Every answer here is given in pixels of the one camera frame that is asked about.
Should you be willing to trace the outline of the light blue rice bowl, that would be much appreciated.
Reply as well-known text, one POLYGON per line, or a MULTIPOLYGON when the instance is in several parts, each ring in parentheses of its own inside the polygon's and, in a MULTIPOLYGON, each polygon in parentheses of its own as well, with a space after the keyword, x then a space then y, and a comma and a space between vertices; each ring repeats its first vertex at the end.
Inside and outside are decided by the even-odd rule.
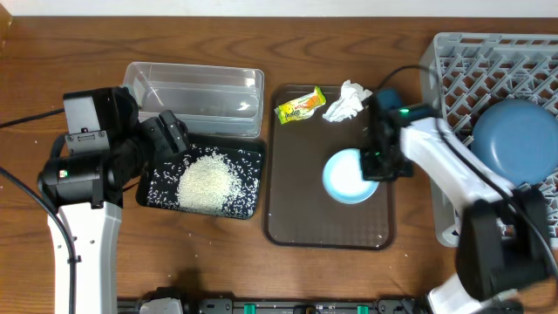
POLYGON ((346 148, 333 154, 322 173, 323 187, 327 194, 342 204, 353 205, 369 199, 379 183, 364 179, 360 151, 346 148))

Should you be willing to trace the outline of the large blue bowl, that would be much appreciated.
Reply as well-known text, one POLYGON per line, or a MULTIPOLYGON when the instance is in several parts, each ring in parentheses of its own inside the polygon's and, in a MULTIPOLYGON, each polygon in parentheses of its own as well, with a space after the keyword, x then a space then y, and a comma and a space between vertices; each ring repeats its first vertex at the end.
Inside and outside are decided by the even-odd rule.
POLYGON ((470 149, 514 185, 538 184, 557 168, 557 119, 533 102, 502 100, 480 115, 470 149))

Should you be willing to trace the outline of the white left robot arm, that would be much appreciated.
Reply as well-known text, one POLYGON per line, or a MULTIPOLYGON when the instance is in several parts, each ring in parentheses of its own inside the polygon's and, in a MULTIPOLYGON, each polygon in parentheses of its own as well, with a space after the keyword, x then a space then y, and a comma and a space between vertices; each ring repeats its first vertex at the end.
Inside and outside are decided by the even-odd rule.
POLYGON ((124 86, 63 97, 68 132, 37 178, 51 210, 57 313, 117 311, 116 252, 126 184, 188 147, 171 111, 140 120, 124 86))

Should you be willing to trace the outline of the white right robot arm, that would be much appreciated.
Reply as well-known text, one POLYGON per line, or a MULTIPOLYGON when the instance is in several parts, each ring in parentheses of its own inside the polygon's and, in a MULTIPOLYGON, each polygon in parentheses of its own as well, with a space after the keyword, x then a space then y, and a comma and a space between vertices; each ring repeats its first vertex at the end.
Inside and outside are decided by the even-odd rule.
POLYGON ((517 291, 557 276, 538 189, 521 190, 494 173, 430 105, 386 109, 372 94, 364 108, 364 180, 410 177, 418 165, 458 212, 455 273, 427 294, 431 313, 499 311, 517 291))

